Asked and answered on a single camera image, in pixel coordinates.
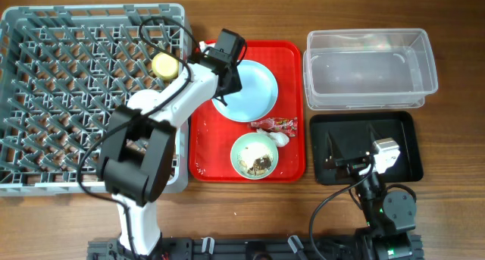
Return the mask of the yellow plastic cup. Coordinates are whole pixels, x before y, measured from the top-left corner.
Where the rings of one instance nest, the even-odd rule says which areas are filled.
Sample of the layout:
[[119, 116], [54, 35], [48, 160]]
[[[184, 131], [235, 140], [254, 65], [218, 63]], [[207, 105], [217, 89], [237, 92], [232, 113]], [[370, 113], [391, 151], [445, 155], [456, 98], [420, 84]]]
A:
[[173, 80], [179, 75], [179, 62], [174, 57], [163, 52], [152, 59], [152, 72], [162, 80]]

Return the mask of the food leftovers rice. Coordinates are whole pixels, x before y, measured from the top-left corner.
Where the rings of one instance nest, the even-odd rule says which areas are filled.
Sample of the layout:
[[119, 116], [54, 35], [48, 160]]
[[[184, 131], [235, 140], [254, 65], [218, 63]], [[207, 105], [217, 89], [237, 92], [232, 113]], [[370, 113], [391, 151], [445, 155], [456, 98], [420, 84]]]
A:
[[263, 143], [249, 143], [237, 155], [239, 172], [250, 178], [262, 177], [272, 164], [272, 151]]

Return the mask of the green bowl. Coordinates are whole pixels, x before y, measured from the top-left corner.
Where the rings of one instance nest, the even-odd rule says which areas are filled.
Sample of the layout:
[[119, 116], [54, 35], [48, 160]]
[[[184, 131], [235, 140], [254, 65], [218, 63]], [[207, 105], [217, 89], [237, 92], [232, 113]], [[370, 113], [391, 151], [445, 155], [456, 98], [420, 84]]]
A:
[[[238, 155], [239, 151], [242, 149], [242, 147], [246, 146], [249, 143], [263, 143], [266, 146], [268, 146], [272, 151], [273, 164], [272, 164], [270, 170], [265, 175], [263, 175], [262, 177], [250, 178], [250, 177], [243, 175], [241, 172], [239, 172], [239, 167], [237, 165], [237, 155]], [[276, 169], [278, 160], [279, 160], [279, 152], [278, 152], [276, 145], [274, 144], [274, 142], [270, 138], [268, 138], [267, 136], [260, 134], [260, 133], [247, 133], [247, 134], [241, 136], [233, 144], [232, 149], [230, 151], [230, 162], [233, 166], [233, 169], [241, 177], [243, 177], [247, 180], [262, 180], [266, 177], [269, 177], [274, 172], [274, 170]]]

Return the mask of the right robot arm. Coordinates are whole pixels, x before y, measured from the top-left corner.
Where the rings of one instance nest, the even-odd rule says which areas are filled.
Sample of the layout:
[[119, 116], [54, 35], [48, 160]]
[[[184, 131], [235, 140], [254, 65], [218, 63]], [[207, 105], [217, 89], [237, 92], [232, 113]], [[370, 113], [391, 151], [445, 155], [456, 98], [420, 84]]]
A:
[[363, 259], [410, 259], [413, 256], [409, 232], [416, 228], [417, 196], [402, 184], [387, 186], [382, 175], [400, 155], [392, 138], [376, 139], [371, 151], [357, 158], [344, 158], [331, 133], [326, 134], [328, 158], [324, 168], [334, 170], [337, 180], [350, 179], [347, 191], [364, 213], [367, 227], [355, 238]]

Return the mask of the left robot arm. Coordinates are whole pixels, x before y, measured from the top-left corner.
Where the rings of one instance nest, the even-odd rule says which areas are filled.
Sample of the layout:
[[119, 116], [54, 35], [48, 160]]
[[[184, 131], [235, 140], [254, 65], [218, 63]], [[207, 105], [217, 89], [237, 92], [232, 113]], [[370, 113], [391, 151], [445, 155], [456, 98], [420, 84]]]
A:
[[223, 29], [214, 46], [188, 58], [166, 89], [142, 90], [111, 116], [96, 174], [117, 203], [123, 257], [162, 254], [155, 201], [171, 175], [177, 130], [204, 102], [242, 89], [237, 65], [246, 50], [244, 38]]

